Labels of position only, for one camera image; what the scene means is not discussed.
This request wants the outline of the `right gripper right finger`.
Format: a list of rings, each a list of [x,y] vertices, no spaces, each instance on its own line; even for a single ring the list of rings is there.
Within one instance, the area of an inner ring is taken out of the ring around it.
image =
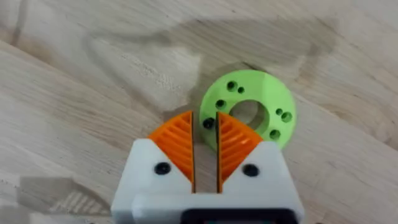
[[[228,219],[301,222],[304,208],[283,154],[240,120],[216,114],[217,194]]]

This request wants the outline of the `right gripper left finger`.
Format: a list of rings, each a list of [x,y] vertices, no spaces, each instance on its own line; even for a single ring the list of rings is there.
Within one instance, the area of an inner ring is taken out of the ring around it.
[[[115,223],[180,223],[180,198],[195,191],[193,113],[133,142],[111,214]]]

